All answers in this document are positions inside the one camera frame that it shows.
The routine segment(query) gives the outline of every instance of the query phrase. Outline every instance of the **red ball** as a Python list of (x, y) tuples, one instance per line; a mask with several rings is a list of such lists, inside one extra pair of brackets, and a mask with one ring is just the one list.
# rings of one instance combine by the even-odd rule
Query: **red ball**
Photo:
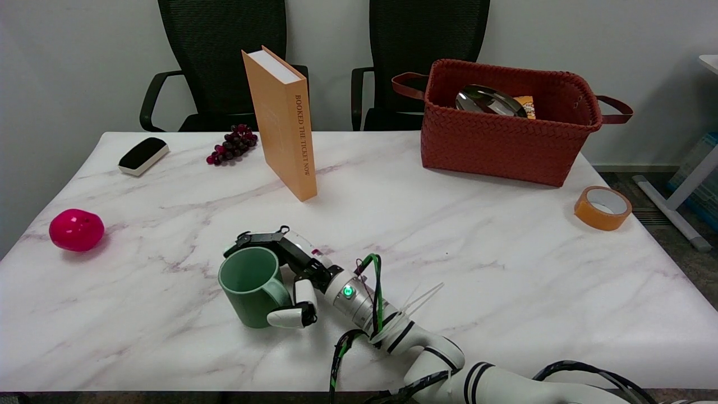
[(50, 222), (50, 239), (61, 249), (84, 252), (92, 249), (105, 234), (99, 216), (80, 209), (68, 209)]

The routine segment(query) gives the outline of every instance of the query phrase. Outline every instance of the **white wall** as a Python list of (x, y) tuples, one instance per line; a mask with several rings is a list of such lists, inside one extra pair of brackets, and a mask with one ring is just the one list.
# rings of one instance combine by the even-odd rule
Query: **white wall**
[[(371, 65), (368, 2), (287, 3), (288, 60), (309, 66), (312, 124), (349, 130), (350, 71)], [(486, 35), (481, 62), (570, 70), (635, 107), (629, 125), (591, 136), (594, 164), (675, 163), (718, 128), (718, 78), (696, 62), (718, 52), (715, 0), (494, 0)], [(0, 257), (103, 132), (140, 130), (151, 77), (176, 68), (153, 0), (0, 1)], [(156, 125), (193, 112), (170, 78)]]

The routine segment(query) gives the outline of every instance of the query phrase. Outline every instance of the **white table leg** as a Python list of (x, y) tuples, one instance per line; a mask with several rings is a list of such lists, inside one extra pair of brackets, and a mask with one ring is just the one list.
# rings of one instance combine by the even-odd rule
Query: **white table leg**
[(715, 167), (718, 167), (718, 147), (713, 147), (713, 150), (696, 166), (695, 170), (686, 177), (685, 181), (668, 198), (666, 206), (675, 211), (681, 203), (691, 196), (693, 191), (698, 188), (698, 185), (701, 185), (703, 180), (713, 172)]
[[(696, 171), (697, 169), (689, 175), (689, 178), (692, 177), (693, 174), (696, 173)], [(712, 247), (708, 243), (708, 241), (706, 241), (706, 239), (704, 239), (703, 236), (701, 236), (696, 231), (696, 229), (694, 229), (693, 226), (691, 226), (686, 221), (686, 219), (683, 219), (683, 216), (681, 216), (681, 214), (676, 212), (675, 209), (671, 209), (666, 205), (666, 199), (653, 187), (653, 185), (651, 185), (651, 183), (648, 182), (648, 180), (645, 179), (645, 177), (643, 177), (642, 175), (636, 175), (633, 177), (633, 181), (635, 181), (638, 187), (643, 190), (647, 197), (649, 197), (653, 201), (653, 203), (663, 212), (663, 214), (666, 215), (668, 220), (670, 220), (671, 223), (673, 223), (673, 225), (681, 233), (683, 233), (683, 235), (691, 242), (691, 244), (693, 244), (693, 247), (696, 247), (696, 249), (700, 252), (708, 252), (711, 250)], [(683, 182), (683, 184), (681, 184), (679, 189), (683, 188), (684, 185), (686, 185), (685, 181)]]

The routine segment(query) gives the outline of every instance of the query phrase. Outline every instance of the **red woven basket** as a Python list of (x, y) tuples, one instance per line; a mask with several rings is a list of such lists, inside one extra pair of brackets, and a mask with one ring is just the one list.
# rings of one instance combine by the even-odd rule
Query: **red woven basket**
[[(560, 187), (588, 135), (602, 124), (623, 124), (633, 110), (621, 101), (596, 96), (586, 81), (568, 72), (526, 70), (462, 60), (434, 62), (426, 94), (404, 81), (425, 77), (404, 73), (394, 91), (424, 99), (421, 161), (424, 167), (493, 175)], [(468, 84), (516, 96), (533, 96), (536, 118), (481, 114), (454, 108)], [(598, 101), (622, 115), (601, 115)]]

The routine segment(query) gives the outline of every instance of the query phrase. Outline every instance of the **green mug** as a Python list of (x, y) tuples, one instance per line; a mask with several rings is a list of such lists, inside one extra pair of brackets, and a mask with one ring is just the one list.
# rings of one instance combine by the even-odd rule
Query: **green mug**
[(269, 327), (270, 311), (292, 305), (281, 281), (279, 259), (270, 249), (249, 247), (235, 252), (222, 262), (217, 279), (247, 327)]

